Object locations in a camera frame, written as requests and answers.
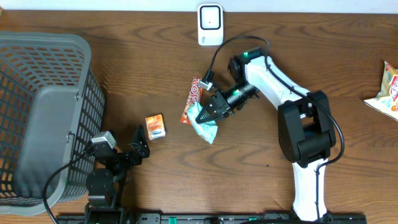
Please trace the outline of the mint white snack packet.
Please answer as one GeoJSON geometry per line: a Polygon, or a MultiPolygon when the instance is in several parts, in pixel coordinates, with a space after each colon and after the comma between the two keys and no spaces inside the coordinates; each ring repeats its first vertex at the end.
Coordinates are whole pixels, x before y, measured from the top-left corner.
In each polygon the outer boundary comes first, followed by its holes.
{"type": "Polygon", "coordinates": [[[187,117],[196,133],[209,144],[213,144],[218,131],[218,126],[215,121],[198,124],[195,119],[199,115],[201,109],[202,106],[198,102],[195,102],[187,110],[187,117]]]}

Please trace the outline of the small orange snack box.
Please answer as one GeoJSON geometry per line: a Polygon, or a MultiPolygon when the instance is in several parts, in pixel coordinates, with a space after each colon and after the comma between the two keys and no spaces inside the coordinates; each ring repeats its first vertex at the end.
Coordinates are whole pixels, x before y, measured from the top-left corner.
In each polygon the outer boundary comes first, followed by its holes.
{"type": "Polygon", "coordinates": [[[166,135],[164,121],[161,114],[147,117],[146,127],[147,127],[148,138],[150,140],[162,138],[165,137],[166,135]]]}

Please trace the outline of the red Top chocolate bar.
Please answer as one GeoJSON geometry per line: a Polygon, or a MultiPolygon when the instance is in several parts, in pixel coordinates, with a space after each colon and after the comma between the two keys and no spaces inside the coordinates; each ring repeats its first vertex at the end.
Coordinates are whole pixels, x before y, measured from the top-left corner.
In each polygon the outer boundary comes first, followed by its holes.
{"type": "Polygon", "coordinates": [[[203,96],[203,88],[199,86],[200,78],[194,76],[192,79],[190,91],[183,109],[183,113],[180,117],[180,122],[185,124],[191,124],[187,112],[189,107],[191,107],[195,102],[201,102],[203,96]]]}

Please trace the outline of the grey plastic shopping basket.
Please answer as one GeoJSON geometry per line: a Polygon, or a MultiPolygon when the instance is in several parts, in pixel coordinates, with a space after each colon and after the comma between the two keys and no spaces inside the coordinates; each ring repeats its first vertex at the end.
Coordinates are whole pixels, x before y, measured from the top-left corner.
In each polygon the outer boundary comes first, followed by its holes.
{"type": "Polygon", "coordinates": [[[86,192],[105,98],[78,35],[1,32],[1,213],[32,216],[86,192]]]}

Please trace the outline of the yellow red noodle packet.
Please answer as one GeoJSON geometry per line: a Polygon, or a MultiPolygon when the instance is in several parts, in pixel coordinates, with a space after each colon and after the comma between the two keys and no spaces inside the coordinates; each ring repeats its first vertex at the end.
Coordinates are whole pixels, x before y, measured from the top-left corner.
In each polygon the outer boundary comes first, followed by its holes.
{"type": "Polygon", "coordinates": [[[364,102],[397,121],[397,69],[384,62],[381,90],[374,98],[364,102]]]}

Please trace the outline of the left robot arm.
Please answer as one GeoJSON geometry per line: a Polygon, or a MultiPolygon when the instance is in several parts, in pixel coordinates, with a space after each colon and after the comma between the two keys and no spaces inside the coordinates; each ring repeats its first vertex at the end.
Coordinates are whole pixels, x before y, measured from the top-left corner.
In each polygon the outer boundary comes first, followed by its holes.
{"type": "Polygon", "coordinates": [[[85,223],[134,223],[134,215],[122,206],[124,187],[129,181],[128,172],[142,164],[150,155],[144,127],[138,126],[129,144],[132,149],[118,152],[112,133],[104,131],[94,135],[86,150],[89,156],[102,165],[86,178],[88,205],[85,223]]]}

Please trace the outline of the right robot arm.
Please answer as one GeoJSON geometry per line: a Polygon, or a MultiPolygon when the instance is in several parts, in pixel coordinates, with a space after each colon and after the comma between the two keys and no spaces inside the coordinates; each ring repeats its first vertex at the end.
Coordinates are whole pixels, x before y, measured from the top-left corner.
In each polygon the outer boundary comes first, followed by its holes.
{"type": "Polygon", "coordinates": [[[263,48],[234,56],[228,71],[235,85],[216,90],[209,103],[195,115],[196,124],[209,124],[231,116],[249,98],[262,93],[277,110],[279,146],[294,171],[293,211],[303,221],[321,221],[325,167],[341,134],[322,91],[311,92],[293,82],[276,67],[263,48]]]}

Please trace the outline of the white barcode scanner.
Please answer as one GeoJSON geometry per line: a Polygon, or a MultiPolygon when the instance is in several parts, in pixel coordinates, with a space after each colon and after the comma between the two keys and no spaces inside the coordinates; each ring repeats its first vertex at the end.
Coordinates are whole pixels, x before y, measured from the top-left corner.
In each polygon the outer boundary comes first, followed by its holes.
{"type": "Polygon", "coordinates": [[[198,44],[217,46],[223,43],[223,8],[219,4],[201,4],[197,9],[198,44]]]}

